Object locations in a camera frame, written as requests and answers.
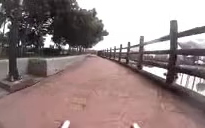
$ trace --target lamp post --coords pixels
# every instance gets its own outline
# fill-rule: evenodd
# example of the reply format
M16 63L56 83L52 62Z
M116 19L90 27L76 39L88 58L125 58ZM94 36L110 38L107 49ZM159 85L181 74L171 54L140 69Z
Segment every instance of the lamp post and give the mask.
M19 18L21 17L20 6L23 0L15 1L15 8L12 11L12 28L10 31L9 43L9 76L8 80L13 82L20 79L17 68L17 44L19 43Z

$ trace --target water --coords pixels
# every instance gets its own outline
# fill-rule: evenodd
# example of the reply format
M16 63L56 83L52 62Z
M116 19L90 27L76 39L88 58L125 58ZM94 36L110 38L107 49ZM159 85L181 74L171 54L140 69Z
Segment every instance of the water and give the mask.
M164 75L164 73L167 73L166 69L143 66L143 70L161 78L166 78L166 76ZM191 89L205 96L205 80L202 78L178 73L178 79L176 80L176 83L182 87Z

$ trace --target tree canopy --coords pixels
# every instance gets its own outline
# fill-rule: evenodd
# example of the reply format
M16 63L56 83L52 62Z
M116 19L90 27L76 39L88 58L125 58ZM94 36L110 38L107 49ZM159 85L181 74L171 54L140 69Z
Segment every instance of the tree canopy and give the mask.
M2 21L13 20L20 0L0 0ZM19 37L24 45L42 44L42 37L53 35L58 44L89 48L108 32L95 9L79 7L76 0L23 0L19 15Z

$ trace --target low wall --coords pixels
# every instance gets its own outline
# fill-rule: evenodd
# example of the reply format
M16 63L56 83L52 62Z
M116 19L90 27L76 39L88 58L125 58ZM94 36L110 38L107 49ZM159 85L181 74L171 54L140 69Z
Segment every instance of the low wall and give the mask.
M87 55L58 57L58 58L19 58L17 67L19 73L49 76L58 73L69 65L82 61ZM0 60L0 80L6 78L9 72L9 61Z
M28 73L43 77L50 76L61 72L75 62L84 60L86 56L87 55L30 59Z
M17 67L21 75L26 74L28 68L28 58L17 59ZM8 72L9 72L9 61L0 60L0 80L6 78Z

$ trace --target brick pavement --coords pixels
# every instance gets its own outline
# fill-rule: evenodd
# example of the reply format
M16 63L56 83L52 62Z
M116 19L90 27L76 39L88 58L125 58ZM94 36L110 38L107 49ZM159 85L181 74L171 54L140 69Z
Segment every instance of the brick pavement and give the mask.
M205 128L205 114L109 60L89 57L0 99L5 128Z

